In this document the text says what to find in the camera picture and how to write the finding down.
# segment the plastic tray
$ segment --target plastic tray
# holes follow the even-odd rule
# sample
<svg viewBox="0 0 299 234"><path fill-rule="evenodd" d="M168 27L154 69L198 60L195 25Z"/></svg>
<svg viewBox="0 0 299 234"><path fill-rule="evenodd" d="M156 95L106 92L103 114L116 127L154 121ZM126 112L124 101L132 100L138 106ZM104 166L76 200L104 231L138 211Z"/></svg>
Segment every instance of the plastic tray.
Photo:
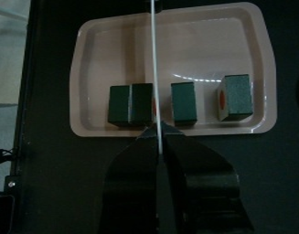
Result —
<svg viewBox="0 0 299 234"><path fill-rule="evenodd" d="M263 133L277 121L275 60L257 5L164 10L156 15L162 119L172 124L171 83L194 81L198 122L187 135ZM249 74L254 114L219 122L216 88L224 75ZM79 136L138 136L107 122L112 85L152 83L150 14L88 21L79 30L69 76L69 120Z"/></svg>

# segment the black surface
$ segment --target black surface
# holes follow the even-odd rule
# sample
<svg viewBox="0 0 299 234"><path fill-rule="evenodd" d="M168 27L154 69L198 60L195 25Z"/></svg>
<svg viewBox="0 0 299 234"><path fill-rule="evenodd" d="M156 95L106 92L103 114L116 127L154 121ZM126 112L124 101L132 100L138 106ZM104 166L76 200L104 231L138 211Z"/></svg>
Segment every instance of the black surface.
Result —
<svg viewBox="0 0 299 234"><path fill-rule="evenodd" d="M183 133L168 133L171 128L163 125L178 233L253 233L231 164Z"/></svg>
<svg viewBox="0 0 299 234"><path fill-rule="evenodd" d="M164 1L164 9L231 1ZM299 233L299 0L251 1L278 68L278 123L263 134L196 137L234 165L255 233ZM32 0L15 144L21 202L13 233L96 233L102 185L131 138L80 138L69 128L68 76L79 27L144 11L143 1Z"/></svg>
<svg viewBox="0 0 299 234"><path fill-rule="evenodd" d="M156 232L156 132L147 129L107 170L98 234Z"/></svg>
<svg viewBox="0 0 299 234"><path fill-rule="evenodd" d="M0 196L0 234L9 233L13 215L13 196Z"/></svg>

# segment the green block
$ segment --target green block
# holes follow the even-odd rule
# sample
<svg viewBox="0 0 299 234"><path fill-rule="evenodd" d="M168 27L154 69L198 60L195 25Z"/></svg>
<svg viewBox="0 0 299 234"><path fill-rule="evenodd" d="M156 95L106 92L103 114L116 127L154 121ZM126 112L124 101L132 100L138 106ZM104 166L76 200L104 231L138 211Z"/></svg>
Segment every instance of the green block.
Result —
<svg viewBox="0 0 299 234"><path fill-rule="evenodd" d="M220 121L241 121L253 115L250 75L226 76L218 88Z"/></svg>
<svg viewBox="0 0 299 234"><path fill-rule="evenodd" d="M130 125L130 85L110 87L107 121L119 127Z"/></svg>
<svg viewBox="0 0 299 234"><path fill-rule="evenodd" d="M152 124L152 84L131 85L131 120L132 125Z"/></svg>
<svg viewBox="0 0 299 234"><path fill-rule="evenodd" d="M172 83L172 108L175 125L196 123L194 82Z"/></svg>

